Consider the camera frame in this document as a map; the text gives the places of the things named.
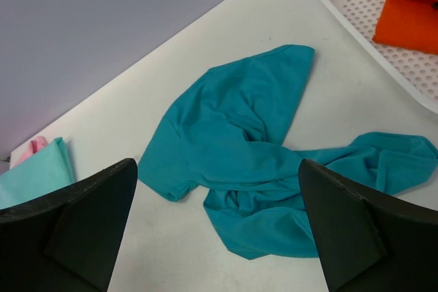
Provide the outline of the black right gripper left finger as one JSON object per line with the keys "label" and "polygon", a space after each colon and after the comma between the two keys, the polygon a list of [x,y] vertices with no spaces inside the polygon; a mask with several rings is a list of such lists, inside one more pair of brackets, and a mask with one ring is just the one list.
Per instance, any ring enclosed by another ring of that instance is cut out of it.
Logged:
{"label": "black right gripper left finger", "polygon": [[1,210],[1,290],[106,291],[137,180],[127,158]]}

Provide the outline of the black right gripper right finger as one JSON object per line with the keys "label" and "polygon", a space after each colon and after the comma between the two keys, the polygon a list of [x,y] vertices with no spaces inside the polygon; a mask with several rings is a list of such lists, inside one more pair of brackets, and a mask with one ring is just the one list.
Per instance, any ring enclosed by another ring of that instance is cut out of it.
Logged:
{"label": "black right gripper right finger", "polygon": [[298,180],[329,291],[436,291],[437,212],[303,160]]}

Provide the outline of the teal t-shirt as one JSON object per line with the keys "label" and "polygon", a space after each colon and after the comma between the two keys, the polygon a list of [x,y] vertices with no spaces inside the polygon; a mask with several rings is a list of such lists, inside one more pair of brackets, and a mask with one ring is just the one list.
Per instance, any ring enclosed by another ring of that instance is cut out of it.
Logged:
{"label": "teal t-shirt", "polygon": [[437,167],[437,148],[418,135],[371,132],[338,148],[284,147],[314,54],[286,44],[210,68],[168,108],[138,164],[139,180],[171,202],[208,188],[203,206],[213,227],[248,260],[318,255],[298,182],[303,159],[391,195]]}

